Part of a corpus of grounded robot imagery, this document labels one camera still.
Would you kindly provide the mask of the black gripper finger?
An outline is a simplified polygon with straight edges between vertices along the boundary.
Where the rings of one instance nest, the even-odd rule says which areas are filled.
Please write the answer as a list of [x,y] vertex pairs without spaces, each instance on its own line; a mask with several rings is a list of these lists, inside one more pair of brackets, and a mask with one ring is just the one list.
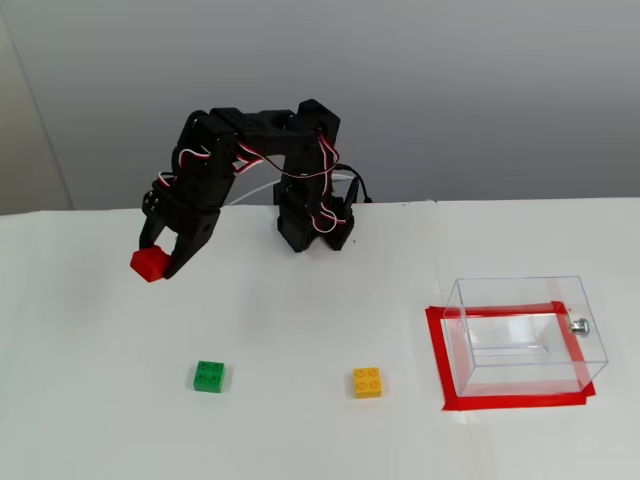
[[165,221],[176,235],[176,243],[163,272],[165,279],[173,277],[209,241],[221,210],[187,211],[172,214]]
[[142,212],[145,215],[145,221],[139,236],[140,249],[155,245],[167,226],[166,218],[171,208],[172,197],[169,195],[169,189],[159,180],[155,180],[151,189],[143,197]]

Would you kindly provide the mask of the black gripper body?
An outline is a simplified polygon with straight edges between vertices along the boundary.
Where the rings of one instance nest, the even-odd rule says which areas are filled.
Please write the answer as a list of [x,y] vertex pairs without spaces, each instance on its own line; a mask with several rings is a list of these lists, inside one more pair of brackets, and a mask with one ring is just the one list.
[[234,146],[176,146],[167,186],[184,204],[197,210],[219,209],[235,181]]

